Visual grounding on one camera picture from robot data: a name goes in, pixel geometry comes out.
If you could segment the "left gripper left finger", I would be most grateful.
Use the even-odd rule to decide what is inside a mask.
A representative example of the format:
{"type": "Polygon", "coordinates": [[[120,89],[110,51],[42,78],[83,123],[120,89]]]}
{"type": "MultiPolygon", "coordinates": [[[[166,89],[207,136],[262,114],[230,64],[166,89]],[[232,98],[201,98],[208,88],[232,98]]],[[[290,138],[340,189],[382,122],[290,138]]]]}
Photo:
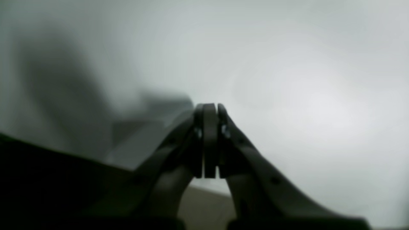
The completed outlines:
{"type": "Polygon", "coordinates": [[[180,200],[201,177],[205,104],[171,131],[154,153],[120,186],[81,212],[96,230],[184,230],[180,200]]]}

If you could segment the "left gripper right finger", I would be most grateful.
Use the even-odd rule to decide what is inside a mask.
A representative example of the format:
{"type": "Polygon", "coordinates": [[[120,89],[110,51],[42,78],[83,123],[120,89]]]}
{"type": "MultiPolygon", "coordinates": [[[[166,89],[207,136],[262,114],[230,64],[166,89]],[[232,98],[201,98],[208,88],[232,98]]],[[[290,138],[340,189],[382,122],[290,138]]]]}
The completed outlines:
{"type": "Polygon", "coordinates": [[[370,229],[365,219],[331,211],[304,194],[260,154],[222,104],[217,114],[219,166],[236,211],[228,230],[370,229]]]}

